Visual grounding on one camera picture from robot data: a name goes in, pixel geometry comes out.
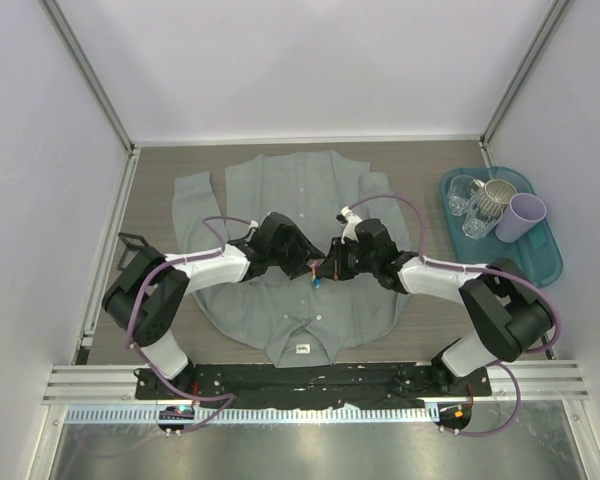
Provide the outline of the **colourful pompom flower brooch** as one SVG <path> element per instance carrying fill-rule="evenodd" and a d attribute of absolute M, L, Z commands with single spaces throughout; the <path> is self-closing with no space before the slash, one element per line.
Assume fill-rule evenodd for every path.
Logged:
<path fill-rule="evenodd" d="M 319 289 L 320 285 L 321 285 L 321 280 L 318 276 L 318 269 L 319 269 L 320 265 L 321 265 L 320 260 L 313 260 L 309 264 L 309 268 L 310 268 L 309 276 L 310 276 L 311 284 L 315 289 Z"/>

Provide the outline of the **grey button-up shirt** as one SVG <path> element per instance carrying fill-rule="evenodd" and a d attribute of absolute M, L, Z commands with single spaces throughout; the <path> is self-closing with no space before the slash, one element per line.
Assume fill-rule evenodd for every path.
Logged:
<path fill-rule="evenodd" d="M 245 221 L 279 213 L 326 252 L 342 232 L 337 214 L 351 206 L 363 219 L 379 219 L 399 249 L 411 247 L 400 206 L 386 196 L 387 175 L 335 151 L 261 155 L 227 168 L 225 184 L 232 220 L 213 223 L 225 238 L 243 236 Z M 290 279 L 279 267 L 193 296 L 224 335 L 264 351 L 278 368 L 332 364 L 341 349 L 390 333 L 408 303 L 407 296 L 382 288 L 369 273 L 314 286 L 310 275 Z"/>

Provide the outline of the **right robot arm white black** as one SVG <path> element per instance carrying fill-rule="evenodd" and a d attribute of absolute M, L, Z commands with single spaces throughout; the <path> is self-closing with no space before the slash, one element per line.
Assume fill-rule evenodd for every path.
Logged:
<path fill-rule="evenodd" d="M 465 307 L 474 331 L 431 360 L 431 380 L 442 394 L 457 393 L 482 367 L 517 360 L 542 336 L 558 329 L 548 300 L 509 259 L 488 265 L 435 261 L 400 250 L 378 219 L 363 220 L 353 212 L 337 219 L 343 231 L 332 239 L 317 268 L 319 278 L 349 281 L 370 274 L 387 290 Z"/>

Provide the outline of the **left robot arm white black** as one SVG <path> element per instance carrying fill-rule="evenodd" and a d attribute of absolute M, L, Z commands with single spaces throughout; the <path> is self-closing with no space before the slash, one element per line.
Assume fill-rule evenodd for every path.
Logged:
<path fill-rule="evenodd" d="M 158 377 L 170 398 L 185 397 L 193 385 L 189 357 L 178 345 L 172 324 L 183 298 L 206 288 L 237 284 L 279 268 L 295 279 L 325 257 L 287 216 L 272 212 L 260 222 L 243 221 L 245 235 L 205 251 L 163 254 L 141 235 L 119 233 L 125 246 L 117 279 L 102 299 L 102 308 L 126 333 L 134 348 Z"/>

